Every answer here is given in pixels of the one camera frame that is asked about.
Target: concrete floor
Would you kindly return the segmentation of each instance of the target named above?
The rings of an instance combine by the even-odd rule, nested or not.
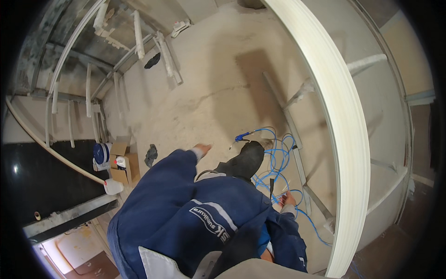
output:
[[[211,151],[197,165],[200,172],[236,156],[243,143],[235,144],[231,150],[229,146],[241,133],[264,126],[274,127],[278,137],[288,132],[261,73],[268,71],[288,98],[308,74],[295,45],[272,13],[229,3],[220,7],[219,13],[183,31],[172,40],[171,46],[184,80],[182,85],[175,86],[167,78],[163,59],[151,69],[143,68],[158,52],[155,48],[124,75],[125,88],[121,82],[120,92],[125,108],[122,120],[114,89],[104,98],[108,129],[113,139],[129,140],[132,151],[138,152],[141,175],[149,169],[144,158],[150,144],[158,149],[155,163],[175,149],[189,149],[199,142],[212,144]],[[314,110],[314,107],[316,112],[322,113],[320,104],[310,104],[309,109]],[[321,122],[319,118],[309,121]],[[311,131],[316,139],[325,132],[324,123]],[[252,136],[271,138],[268,132]],[[330,148],[323,146],[325,144],[323,140],[315,140],[313,147],[331,153]],[[309,168],[308,175],[314,174],[315,168],[324,168],[321,163]],[[268,164],[266,156],[258,174],[265,171]],[[293,160],[283,174],[291,189],[301,189]],[[285,183],[279,182],[275,193],[283,192],[284,187]],[[335,192],[329,195],[335,205]],[[305,210],[304,203],[299,207]],[[314,205],[311,217],[322,239],[332,242],[333,236],[323,228],[324,218]],[[325,269],[331,247],[317,239],[305,216],[301,214],[297,221],[299,233],[307,245],[308,271]]]

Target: worker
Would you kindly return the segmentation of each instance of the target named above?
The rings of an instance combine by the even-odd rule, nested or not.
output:
[[[122,277],[211,279],[252,258],[307,272],[296,200],[288,191],[279,213],[251,182],[271,147],[269,140],[246,143],[195,182],[211,145],[175,150],[155,164],[108,227]]]

